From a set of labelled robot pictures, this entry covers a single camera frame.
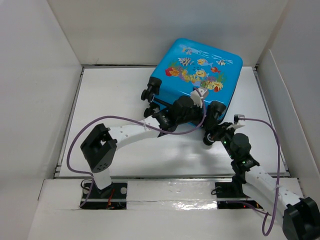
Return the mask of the blue kids suitcase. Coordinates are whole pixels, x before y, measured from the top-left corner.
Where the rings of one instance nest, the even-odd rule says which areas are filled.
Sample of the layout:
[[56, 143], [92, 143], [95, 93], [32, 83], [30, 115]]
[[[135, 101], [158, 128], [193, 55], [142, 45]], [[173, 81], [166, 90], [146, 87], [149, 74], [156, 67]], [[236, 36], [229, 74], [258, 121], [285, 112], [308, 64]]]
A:
[[214, 132], [226, 115], [242, 67], [243, 60], [236, 54], [179, 38], [154, 69], [141, 93], [141, 99], [149, 102], [143, 116], [155, 114], [156, 109], [178, 109], [189, 102], [195, 88], [204, 90], [203, 141], [210, 146], [218, 139]]

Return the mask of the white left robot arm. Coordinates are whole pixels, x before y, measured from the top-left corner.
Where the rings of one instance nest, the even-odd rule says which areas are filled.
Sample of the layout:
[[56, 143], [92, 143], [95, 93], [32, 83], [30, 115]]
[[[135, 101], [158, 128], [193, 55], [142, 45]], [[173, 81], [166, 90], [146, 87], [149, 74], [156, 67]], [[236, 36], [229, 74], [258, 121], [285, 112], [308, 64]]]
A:
[[178, 135], [176, 129], [181, 124], [195, 122], [200, 127], [205, 114], [204, 97], [193, 93], [179, 97], [170, 107], [140, 121], [131, 120], [129, 124], [118, 127], [106, 127], [102, 123], [96, 125], [80, 146], [93, 174], [95, 194], [103, 199], [112, 194], [109, 167], [117, 150], [145, 139]]

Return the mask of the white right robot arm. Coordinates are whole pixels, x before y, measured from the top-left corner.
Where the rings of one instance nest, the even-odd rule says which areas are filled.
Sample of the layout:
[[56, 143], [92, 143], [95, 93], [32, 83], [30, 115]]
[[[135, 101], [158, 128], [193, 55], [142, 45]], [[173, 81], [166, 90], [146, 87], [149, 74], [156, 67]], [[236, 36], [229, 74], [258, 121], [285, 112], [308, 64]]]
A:
[[252, 155], [247, 135], [237, 133], [238, 124], [225, 122], [206, 131], [203, 142], [221, 142], [231, 158], [235, 172], [231, 191], [237, 197], [246, 195], [271, 215], [288, 240], [316, 240], [320, 237], [320, 210], [310, 197], [303, 198], [280, 185]]

